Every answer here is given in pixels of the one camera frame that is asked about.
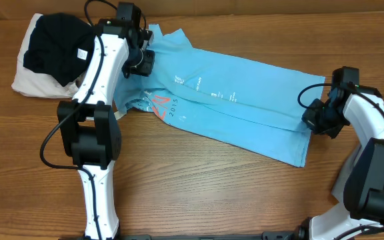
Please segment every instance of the wooden table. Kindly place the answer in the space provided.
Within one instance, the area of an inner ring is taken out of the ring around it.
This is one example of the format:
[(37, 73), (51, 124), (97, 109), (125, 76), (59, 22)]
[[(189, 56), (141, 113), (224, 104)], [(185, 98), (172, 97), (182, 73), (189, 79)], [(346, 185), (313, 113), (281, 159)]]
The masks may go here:
[[(384, 95), (384, 13), (159, 17), (194, 47), (323, 75), (360, 68), (361, 84)], [(85, 229), (77, 172), (49, 169), (39, 147), (57, 123), (58, 100), (24, 97), (10, 85), (28, 21), (0, 21), (0, 239), (56, 239)], [(312, 136), (304, 169), (170, 127), (152, 113), (119, 121), (115, 205), (124, 234), (243, 234), (292, 230), (326, 212), (343, 160), (358, 140), (345, 127)], [(46, 157), (71, 164), (60, 134)]]

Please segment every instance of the blue cloth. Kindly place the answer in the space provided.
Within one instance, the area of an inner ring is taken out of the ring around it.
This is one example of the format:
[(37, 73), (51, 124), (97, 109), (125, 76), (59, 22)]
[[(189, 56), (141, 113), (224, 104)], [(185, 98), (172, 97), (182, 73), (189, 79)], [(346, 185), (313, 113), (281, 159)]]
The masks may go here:
[[(114, 100), (120, 112), (154, 112), (174, 127), (305, 165), (311, 132), (297, 96), (324, 77), (195, 49), (181, 29), (164, 36), (158, 25), (150, 29), (152, 74), (118, 81)], [(310, 104), (321, 92), (310, 89), (302, 102)]]

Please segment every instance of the white tag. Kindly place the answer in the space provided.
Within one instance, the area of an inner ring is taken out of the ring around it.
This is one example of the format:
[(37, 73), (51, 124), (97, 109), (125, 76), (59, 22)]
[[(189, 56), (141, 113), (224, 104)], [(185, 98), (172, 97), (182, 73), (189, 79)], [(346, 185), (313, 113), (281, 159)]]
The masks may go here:
[(87, 60), (87, 54), (88, 52), (87, 51), (84, 51), (82, 49), (78, 49), (78, 58), (79, 59), (82, 59), (82, 60)]

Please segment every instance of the blue t-shirt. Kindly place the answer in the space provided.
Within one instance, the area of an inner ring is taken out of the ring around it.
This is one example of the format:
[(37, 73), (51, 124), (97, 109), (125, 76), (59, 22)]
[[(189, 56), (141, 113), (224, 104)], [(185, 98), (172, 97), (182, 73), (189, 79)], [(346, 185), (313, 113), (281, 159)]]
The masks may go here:
[[(297, 96), (324, 77), (195, 49), (181, 29), (164, 36), (158, 25), (150, 29), (152, 74), (118, 81), (114, 100), (120, 112), (154, 112), (174, 127), (305, 165), (311, 132)], [(302, 102), (310, 104), (321, 92), (310, 89)]]

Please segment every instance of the black fabric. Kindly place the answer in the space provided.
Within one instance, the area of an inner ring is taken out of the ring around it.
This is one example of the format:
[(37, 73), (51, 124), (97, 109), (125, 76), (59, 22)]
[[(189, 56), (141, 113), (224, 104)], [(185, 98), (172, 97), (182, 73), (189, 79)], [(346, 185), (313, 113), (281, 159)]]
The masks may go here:
[[(90, 25), (75, 16), (56, 13), (41, 16), (33, 30), (23, 66), (34, 73), (53, 76), (62, 86), (87, 70), (93, 56), (94, 34)], [(86, 60), (78, 58), (78, 49)]]

